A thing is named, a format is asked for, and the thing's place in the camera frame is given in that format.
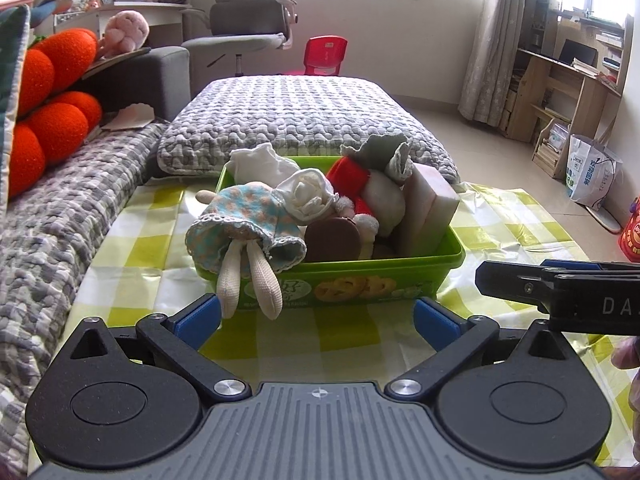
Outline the person's right hand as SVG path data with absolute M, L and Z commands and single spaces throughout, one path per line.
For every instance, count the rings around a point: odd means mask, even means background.
M 640 460 L 640 374 L 639 374 L 639 338 L 629 338 L 623 341 L 611 356 L 612 364 L 619 370 L 635 370 L 634 380 L 631 382 L 628 403 L 634 413 L 632 435 L 634 436 L 634 458 Z

